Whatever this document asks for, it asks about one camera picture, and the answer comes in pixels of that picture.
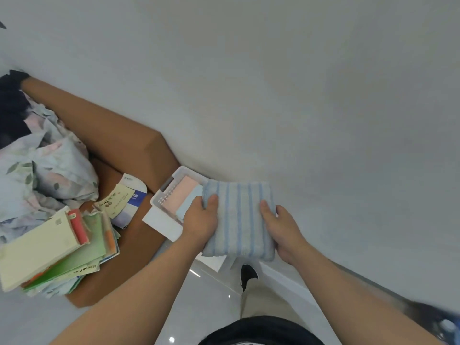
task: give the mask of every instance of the tile floor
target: tile floor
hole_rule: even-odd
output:
[[[166,242],[158,254],[169,245],[170,242]],[[194,261],[156,344],[195,345],[212,331],[236,321],[242,292],[239,270],[246,261],[237,259],[232,268],[227,266],[220,273]],[[250,263],[260,274],[259,264]],[[275,280],[261,278],[290,302],[309,329],[325,344],[340,344],[316,306]],[[4,345],[48,344],[84,311],[73,307],[66,298],[29,298],[19,290],[0,293],[0,342]]]

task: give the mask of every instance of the pink towel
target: pink towel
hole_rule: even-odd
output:
[[[187,196],[192,192],[195,186],[199,185],[197,181],[185,176],[174,188],[162,206],[171,214],[175,214],[180,205],[185,201]]]

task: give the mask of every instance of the pant leg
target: pant leg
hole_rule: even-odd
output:
[[[257,278],[247,282],[241,297],[240,318],[253,316],[275,316],[307,328],[291,305]]]

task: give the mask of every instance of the shoe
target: shoe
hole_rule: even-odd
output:
[[[259,279],[259,276],[256,273],[256,270],[253,269],[249,264],[244,264],[241,267],[241,287],[243,287],[243,292],[246,290],[247,282],[251,278]]]

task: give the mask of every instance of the black cloth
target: black cloth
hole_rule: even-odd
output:
[[[30,104],[21,91],[21,82],[27,77],[16,70],[0,77],[0,149],[30,134],[24,122]]]
[[[235,345],[244,342],[264,345],[324,345],[302,326],[272,316],[240,319],[211,333],[198,345]]]

